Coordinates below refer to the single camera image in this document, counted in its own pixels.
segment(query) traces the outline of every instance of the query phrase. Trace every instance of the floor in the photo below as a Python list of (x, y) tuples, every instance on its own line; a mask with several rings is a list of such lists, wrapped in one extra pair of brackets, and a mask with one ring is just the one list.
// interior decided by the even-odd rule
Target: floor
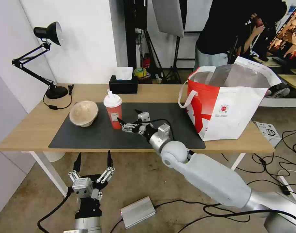
[[(295, 108), (259, 108), (253, 117), (254, 121), (272, 123), (281, 134), (285, 130), (296, 129)], [(296, 143), (296, 135), (285, 139), (290, 145)], [(276, 155), (296, 162), (296, 155), (281, 143), (276, 150)], [(67, 185), (71, 185), (68, 172), (72, 170), (77, 153), (67, 153), (61, 160), (54, 162), (53, 166)], [(103, 211), (103, 232), (110, 232), (111, 228), (120, 219), (120, 208), (145, 196), (150, 196), (154, 204), (182, 198), (189, 201), (201, 201), (213, 203), (213, 201), (185, 181), (184, 177), (174, 170), (166, 168), (160, 158), (154, 153), (112, 153), (116, 172), (103, 190), (101, 209)], [(221, 154), (211, 155), (212, 158), (226, 164)], [(272, 173), (276, 173), (280, 167), (276, 159), (268, 166)], [(252, 161), (248, 154), (239, 165), (240, 168), (250, 171), (260, 171), (261, 165)], [(101, 173), (106, 168), (106, 153), (83, 153), (81, 175)], [(296, 170), (296, 166), (286, 166)], [(264, 173), (250, 174), (237, 170), (244, 181), (250, 182), (256, 179), (272, 179)], [(288, 178), (290, 183), (296, 183), (296, 173)], [(274, 184), (260, 181), (250, 185), (252, 188), (262, 191), (278, 191)], [(15, 232), (40, 232), (37, 221), (55, 208), (62, 200), (62, 196), (53, 183), (45, 175), (42, 169), (35, 164), (12, 196), (8, 204), (0, 213), (0, 233)], [(43, 227), (51, 233), (61, 233), (74, 227), (74, 214), (79, 205), (75, 195), (50, 218), (43, 222)], [(157, 209), (155, 216), (125, 230), (120, 223), (114, 230), (115, 233), (176, 233), (188, 222), (205, 216), (202, 206), (194, 204), (173, 203)], [(198, 232), (231, 232), (231, 233), (264, 233), (263, 219), (251, 216), (248, 223), (238, 223), (223, 218), (203, 219), (186, 229), (183, 233)]]

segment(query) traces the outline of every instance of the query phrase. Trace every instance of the jeans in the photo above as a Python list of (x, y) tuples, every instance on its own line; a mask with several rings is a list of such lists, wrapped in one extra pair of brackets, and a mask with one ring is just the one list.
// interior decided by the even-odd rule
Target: jeans
[(195, 65), (193, 71), (200, 66), (221, 66), (228, 63), (228, 56), (226, 53), (219, 54), (205, 54), (201, 53), (195, 46)]

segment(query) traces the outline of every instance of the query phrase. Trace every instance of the shopping bag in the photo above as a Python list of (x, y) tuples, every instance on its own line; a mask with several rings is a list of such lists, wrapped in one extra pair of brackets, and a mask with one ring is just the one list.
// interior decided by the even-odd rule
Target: shopping bag
[[(186, 83), (188, 97), (182, 105)], [(237, 139), (267, 90), (279, 83), (268, 67), (238, 57), (231, 65), (199, 67), (182, 85), (178, 104), (186, 108), (203, 141)]]

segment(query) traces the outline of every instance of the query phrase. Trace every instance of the bag handle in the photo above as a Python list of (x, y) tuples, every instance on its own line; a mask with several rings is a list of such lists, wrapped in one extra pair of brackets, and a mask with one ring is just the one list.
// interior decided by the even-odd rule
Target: bag handle
[(184, 85), (187, 83), (187, 81), (184, 82), (184, 84), (181, 86), (181, 89), (179, 91), (179, 95), (178, 95), (178, 104), (180, 106), (180, 108), (186, 108), (187, 106), (189, 106), (191, 104), (191, 101), (193, 100), (193, 97), (196, 95), (197, 96), (197, 92), (195, 90), (192, 90), (186, 100), (186, 103), (184, 105), (182, 105), (180, 103), (180, 100), (181, 100), (181, 96), (182, 96), (182, 93), (183, 93), (183, 88), (184, 88)]

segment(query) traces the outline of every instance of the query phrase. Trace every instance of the lamp shade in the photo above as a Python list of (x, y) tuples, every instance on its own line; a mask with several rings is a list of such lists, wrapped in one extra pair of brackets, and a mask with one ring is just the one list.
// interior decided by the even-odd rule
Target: lamp shade
[(58, 22), (51, 23), (47, 28), (35, 27), (34, 34), (40, 39), (50, 39), (55, 44), (62, 45), (63, 34)]

